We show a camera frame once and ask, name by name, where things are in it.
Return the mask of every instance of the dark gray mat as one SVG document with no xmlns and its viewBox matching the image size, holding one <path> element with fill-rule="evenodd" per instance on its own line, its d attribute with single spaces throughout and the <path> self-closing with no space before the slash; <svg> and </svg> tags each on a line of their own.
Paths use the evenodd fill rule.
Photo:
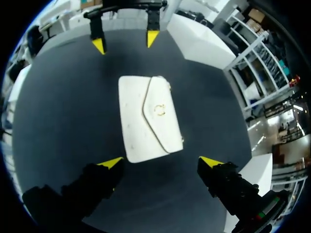
<svg viewBox="0 0 311 233">
<path fill-rule="evenodd" d="M 100 55 L 89 36 L 37 57 L 20 93 L 13 150 L 20 186 L 56 191 L 87 163 L 125 156 L 118 102 L 122 75 L 164 76 L 172 86 L 184 150 L 126 162 L 110 200 L 85 222 L 110 233 L 219 233 L 225 208 L 196 173 L 201 155 L 243 167 L 251 158 L 245 122 L 223 72 L 186 61 L 168 32 L 150 49 L 145 31 L 107 32 Z"/>
</svg>

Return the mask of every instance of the cardboard box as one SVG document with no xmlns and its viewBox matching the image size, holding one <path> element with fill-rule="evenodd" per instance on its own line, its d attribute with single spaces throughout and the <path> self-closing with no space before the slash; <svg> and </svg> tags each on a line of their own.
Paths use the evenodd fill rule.
<svg viewBox="0 0 311 233">
<path fill-rule="evenodd" d="M 264 13 L 254 8 L 249 12 L 248 16 L 250 16 L 253 20 L 257 21 L 258 23 L 261 23 L 265 17 Z"/>
<path fill-rule="evenodd" d="M 103 3 L 103 0 L 94 0 L 94 5 L 97 6 L 97 5 L 102 5 Z"/>
<path fill-rule="evenodd" d="M 94 0 L 81 0 L 81 9 L 94 6 Z"/>
<path fill-rule="evenodd" d="M 254 32 L 258 32 L 261 29 L 261 25 L 255 22 L 253 19 L 249 19 L 246 25 Z"/>
</svg>

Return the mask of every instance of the shelving unit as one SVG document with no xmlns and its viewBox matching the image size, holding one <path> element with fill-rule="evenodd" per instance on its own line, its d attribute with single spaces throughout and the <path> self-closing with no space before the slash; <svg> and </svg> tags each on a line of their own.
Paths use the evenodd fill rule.
<svg viewBox="0 0 311 233">
<path fill-rule="evenodd" d="M 280 217 L 289 215 L 294 207 L 296 206 L 302 190 L 304 188 L 307 176 L 300 177 L 298 179 L 290 180 L 290 181 L 281 181 L 281 182 L 273 182 L 271 183 L 271 190 L 275 190 L 277 185 L 288 185 L 290 188 L 286 189 L 290 192 L 288 204 L 284 211 L 280 214 Z"/>
<path fill-rule="evenodd" d="M 268 101 L 279 97 L 280 95 L 286 93 L 290 90 L 290 85 L 286 74 L 283 71 L 283 68 L 279 64 L 277 58 L 272 54 L 272 52 L 267 48 L 263 43 L 263 40 L 268 37 L 268 32 L 264 31 L 260 35 L 256 34 L 247 24 L 238 19 L 237 17 L 231 15 L 227 22 L 235 21 L 233 27 L 231 27 L 230 34 L 235 34 L 243 43 L 246 44 L 247 48 L 238 55 L 238 57 L 232 61 L 230 65 L 227 66 L 226 70 L 231 71 L 233 77 L 236 79 L 239 88 L 241 89 L 242 95 L 245 99 L 246 106 L 244 111 L 248 111 L 251 108 L 265 104 Z M 255 36 L 255 41 L 249 43 L 239 32 L 239 26 L 243 26 L 248 31 L 250 31 Z M 267 79 L 264 81 L 261 79 L 258 71 L 255 69 L 253 62 L 258 60 L 263 67 L 263 70 L 266 73 Z M 240 76 L 238 70 L 242 70 L 245 67 L 249 67 L 250 71 L 254 76 L 254 82 L 258 89 L 259 93 L 262 93 L 262 96 L 259 99 L 251 100 L 247 99 L 247 96 L 244 94 L 247 90 L 247 86 L 244 83 L 242 77 Z"/>
</svg>

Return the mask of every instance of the metal shelf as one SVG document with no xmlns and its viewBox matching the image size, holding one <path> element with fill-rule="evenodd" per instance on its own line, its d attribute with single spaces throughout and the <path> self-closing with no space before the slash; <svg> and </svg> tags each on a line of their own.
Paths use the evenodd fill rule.
<svg viewBox="0 0 311 233">
<path fill-rule="evenodd" d="M 232 71 L 235 69 L 235 67 L 243 67 L 244 65 L 241 65 L 242 63 L 246 64 L 247 66 L 249 66 L 251 72 L 253 73 L 253 75 L 255 77 L 254 81 L 256 81 L 258 83 L 258 88 L 260 88 L 262 93 L 264 94 L 263 98 L 259 99 L 258 101 L 256 101 L 255 103 L 252 103 L 252 104 L 249 104 L 249 100 L 245 99 L 247 106 L 244 108 L 244 110 L 247 111 L 247 110 L 249 110 L 249 109 L 251 109 L 251 108 L 253 108 L 259 104 L 265 104 L 268 101 L 271 101 L 272 99 L 277 98 L 278 96 L 284 94 L 285 92 L 287 92 L 290 89 L 290 86 L 289 86 L 288 78 L 285 75 L 285 73 L 284 73 L 281 65 L 279 64 L 278 60 L 272 54 L 272 52 L 267 48 L 267 46 L 263 43 L 263 40 L 269 34 L 267 32 L 263 32 L 261 35 L 258 35 L 248 25 L 246 25 L 244 22 L 242 22 L 240 19 L 236 18 L 235 16 L 230 16 L 228 18 L 228 20 L 231 18 L 234 19 L 235 21 L 237 21 L 238 24 L 236 24 L 233 28 L 231 28 L 230 32 L 234 33 L 248 47 L 242 53 L 240 53 L 237 56 L 237 58 L 234 61 L 232 61 L 232 63 L 230 65 L 228 65 L 228 67 L 226 69 Z M 243 27 L 248 29 L 253 35 L 256 36 L 256 40 L 250 44 L 241 34 L 239 34 L 239 32 L 237 31 L 237 28 L 238 28 L 237 25 L 242 25 Z M 264 52 L 258 51 L 259 47 L 261 47 L 261 49 L 263 48 Z M 268 83 L 265 84 L 264 81 L 261 81 L 258 72 L 256 71 L 256 69 L 252 65 L 252 62 L 253 62 L 252 60 L 254 59 L 254 57 L 248 56 L 250 53 L 253 53 L 255 55 L 255 57 L 259 60 L 259 62 L 261 63 L 265 73 L 267 74 Z M 267 59 L 268 60 L 270 59 L 270 62 L 272 62 L 272 61 L 274 62 L 272 65 L 272 69 L 270 68 L 270 70 L 273 73 L 271 73 L 271 71 L 268 68 L 269 64 L 266 64 L 263 57 L 261 57 L 263 54 L 268 55 Z M 243 84 L 244 84 L 243 80 L 239 80 L 239 81 L 237 80 L 237 82 L 238 82 L 238 85 L 240 86 L 240 89 L 243 93 L 245 91 L 245 88 L 243 87 Z"/>
</svg>

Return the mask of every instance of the gold ring logo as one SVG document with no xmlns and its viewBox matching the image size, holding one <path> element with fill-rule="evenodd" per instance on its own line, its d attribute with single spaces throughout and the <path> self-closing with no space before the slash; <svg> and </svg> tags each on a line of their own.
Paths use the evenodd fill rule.
<svg viewBox="0 0 311 233">
<path fill-rule="evenodd" d="M 163 116 L 165 114 L 165 105 L 164 104 L 158 104 L 155 106 L 154 111 L 158 116 Z"/>
</svg>

